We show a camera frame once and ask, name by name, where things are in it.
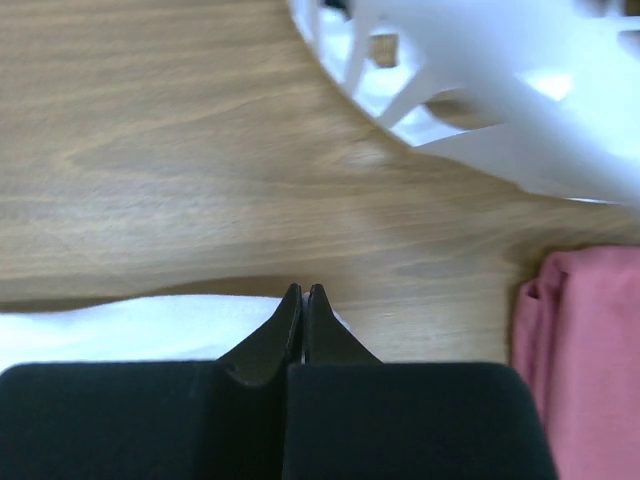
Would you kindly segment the white printed t-shirt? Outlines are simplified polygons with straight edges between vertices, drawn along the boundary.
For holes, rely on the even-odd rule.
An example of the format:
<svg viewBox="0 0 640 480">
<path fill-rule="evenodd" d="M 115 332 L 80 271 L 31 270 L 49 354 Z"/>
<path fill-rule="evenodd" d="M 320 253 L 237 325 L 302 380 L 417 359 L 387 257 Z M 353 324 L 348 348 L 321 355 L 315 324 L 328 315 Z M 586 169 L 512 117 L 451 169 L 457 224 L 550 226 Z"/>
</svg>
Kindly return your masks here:
<svg viewBox="0 0 640 480">
<path fill-rule="evenodd" d="M 265 324 L 280 302 L 260 296 L 162 295 L 60 312 L 4 313 L 1 369 L 214 361 Z"/>
</svg>

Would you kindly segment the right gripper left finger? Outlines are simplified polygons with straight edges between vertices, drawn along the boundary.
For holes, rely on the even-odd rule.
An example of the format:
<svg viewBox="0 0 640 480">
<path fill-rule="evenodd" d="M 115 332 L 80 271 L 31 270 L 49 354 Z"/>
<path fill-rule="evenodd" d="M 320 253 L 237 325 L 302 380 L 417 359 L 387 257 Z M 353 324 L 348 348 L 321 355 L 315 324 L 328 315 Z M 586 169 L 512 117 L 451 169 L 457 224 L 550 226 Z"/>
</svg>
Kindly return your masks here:
<svg viewBox="0 0 640 480">
<path fill-rule="evenodd" d="M 1 376 L 5 479 L 277 479 L 302 292 L 215 361 L 25 364 Z"/>
</svg>

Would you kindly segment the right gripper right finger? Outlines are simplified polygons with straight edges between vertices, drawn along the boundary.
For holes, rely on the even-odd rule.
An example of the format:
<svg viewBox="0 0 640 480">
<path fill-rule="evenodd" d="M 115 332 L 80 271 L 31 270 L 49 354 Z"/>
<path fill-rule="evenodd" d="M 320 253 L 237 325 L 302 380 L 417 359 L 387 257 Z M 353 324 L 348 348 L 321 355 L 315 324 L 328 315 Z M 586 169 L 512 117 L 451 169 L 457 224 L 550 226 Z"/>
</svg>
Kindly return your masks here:
<svg viewBox="0 0 640 480">
<path fill-rule="evenodd" d="M 321 286 L 287 374 L 286 479 L 554 479 L 533 398 L 500 363 L 384 363 Z"/>
</svg>

